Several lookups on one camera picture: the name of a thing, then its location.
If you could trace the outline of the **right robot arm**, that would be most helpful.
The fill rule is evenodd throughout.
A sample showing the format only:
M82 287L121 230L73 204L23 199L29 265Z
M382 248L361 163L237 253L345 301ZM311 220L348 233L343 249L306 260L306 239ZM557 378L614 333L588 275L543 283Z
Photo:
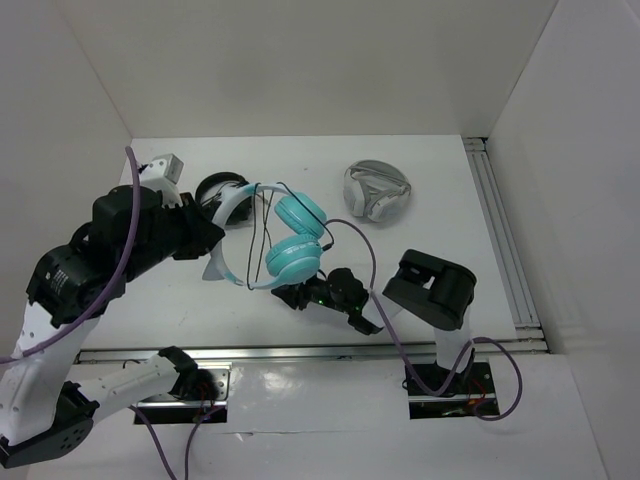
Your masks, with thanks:
M380 333L385 322L400 313L412 314L434 328L438 384L457 392L471 379L474 347L466 314L476 283L469 269L409 249L380 293L342 267L271 294L294 310L315 304L344 314L347 323L366 336Z

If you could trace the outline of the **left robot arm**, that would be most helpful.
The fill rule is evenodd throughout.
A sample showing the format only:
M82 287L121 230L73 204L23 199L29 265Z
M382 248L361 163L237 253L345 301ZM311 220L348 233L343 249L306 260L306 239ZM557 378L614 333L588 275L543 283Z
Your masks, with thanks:
M106 417L149 397L213 399L213 376L182 349L90 381L68 374L109 303L128 283L168 258L210 253L224 231L183 193L177 206L146 187L120 186L99 197L92 218L46 253L28 284L14 360L1 380L1 464L6 469L63 457Z

